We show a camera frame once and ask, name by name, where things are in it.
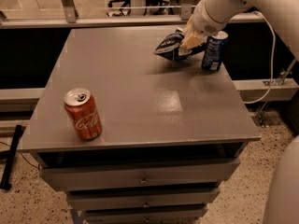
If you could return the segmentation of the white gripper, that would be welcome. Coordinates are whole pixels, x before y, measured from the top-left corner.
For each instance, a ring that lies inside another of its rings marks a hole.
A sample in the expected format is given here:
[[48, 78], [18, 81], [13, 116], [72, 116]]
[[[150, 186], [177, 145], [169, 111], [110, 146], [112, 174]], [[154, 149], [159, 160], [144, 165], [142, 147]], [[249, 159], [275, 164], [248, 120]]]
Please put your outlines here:
[[180, 46], [183, 49], [200, 46], [206, 42], [205, 35], [212, 36], [223, 29], [230, 16], [229, 4], [224, 0], [201, 0], [183, 28], [184, 38]]

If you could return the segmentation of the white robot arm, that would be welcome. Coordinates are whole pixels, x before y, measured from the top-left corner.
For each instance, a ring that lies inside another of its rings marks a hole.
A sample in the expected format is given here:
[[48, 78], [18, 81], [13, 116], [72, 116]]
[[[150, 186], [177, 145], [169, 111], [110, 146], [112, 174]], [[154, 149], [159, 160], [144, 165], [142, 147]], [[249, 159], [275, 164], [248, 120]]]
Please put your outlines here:
[[[256, 7], [299, 60], [299, 0], [201, 0], [184, 28], [181, 46], [191, 49], [215, 35], [236, 14]], [[299, 224], [299, 137], [289, 143], [274, 172], [263, 224]]]

